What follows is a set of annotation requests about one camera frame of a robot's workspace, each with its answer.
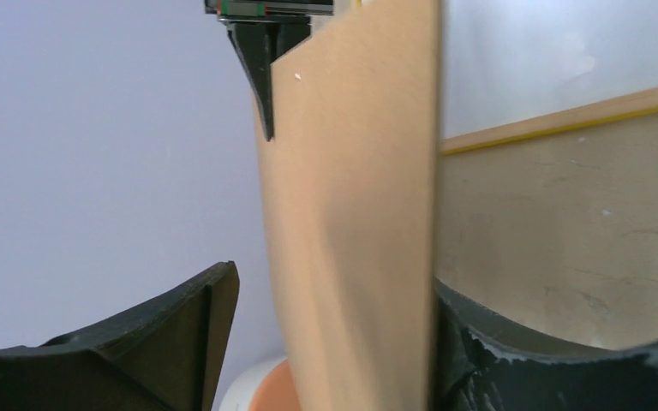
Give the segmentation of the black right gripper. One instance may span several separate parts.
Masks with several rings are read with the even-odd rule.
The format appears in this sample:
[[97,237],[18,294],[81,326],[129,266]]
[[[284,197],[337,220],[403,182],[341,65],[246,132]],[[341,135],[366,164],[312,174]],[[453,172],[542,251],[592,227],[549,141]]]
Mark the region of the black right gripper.
[[264,139],[275,136],[272,64],[311,34],[312,16],[332,16],[332,0],[205,0],[205,12],[226,24],[254,92]]

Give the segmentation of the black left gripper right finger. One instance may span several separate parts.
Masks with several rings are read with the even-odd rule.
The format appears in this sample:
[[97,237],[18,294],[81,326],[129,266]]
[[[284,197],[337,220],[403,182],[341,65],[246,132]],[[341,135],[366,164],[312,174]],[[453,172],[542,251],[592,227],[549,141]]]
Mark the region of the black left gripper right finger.
[[436,282],[436,410],[658,410],[658,342],[585,346]]

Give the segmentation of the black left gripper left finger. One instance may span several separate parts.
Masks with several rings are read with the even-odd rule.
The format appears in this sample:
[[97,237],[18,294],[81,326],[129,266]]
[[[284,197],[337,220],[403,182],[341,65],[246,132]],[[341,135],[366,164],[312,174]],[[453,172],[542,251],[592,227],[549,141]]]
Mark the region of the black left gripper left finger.
[[93,325],[0,349],[0,410],[210,409],[239,287],[219,262]]

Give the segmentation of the brown frame backing board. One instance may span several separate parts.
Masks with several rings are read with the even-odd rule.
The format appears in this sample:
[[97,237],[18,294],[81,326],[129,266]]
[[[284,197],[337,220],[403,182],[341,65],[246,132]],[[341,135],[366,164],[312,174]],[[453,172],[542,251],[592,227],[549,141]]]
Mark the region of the brown frame backing board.
[[272,294],[304,410],[425,410],[442,4],[372,1],[272,65]]

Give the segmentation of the building and sky photo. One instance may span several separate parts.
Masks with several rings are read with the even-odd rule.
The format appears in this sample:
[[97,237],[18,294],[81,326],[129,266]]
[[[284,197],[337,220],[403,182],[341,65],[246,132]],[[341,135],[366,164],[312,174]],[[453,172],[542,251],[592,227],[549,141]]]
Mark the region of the building and sky photo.
[[658,86],[658,1],[449,1],[449,136]]

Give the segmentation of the yellow wooden picture frame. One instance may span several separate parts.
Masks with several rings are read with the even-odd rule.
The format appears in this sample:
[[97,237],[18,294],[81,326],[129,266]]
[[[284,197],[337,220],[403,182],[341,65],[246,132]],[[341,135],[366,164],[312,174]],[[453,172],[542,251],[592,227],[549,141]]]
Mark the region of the yellow wooden picture frame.
[[446,156],[469,152],[657,112],[658,87],[654,87],[574,109],[454,136],[442,141],[441,152]]

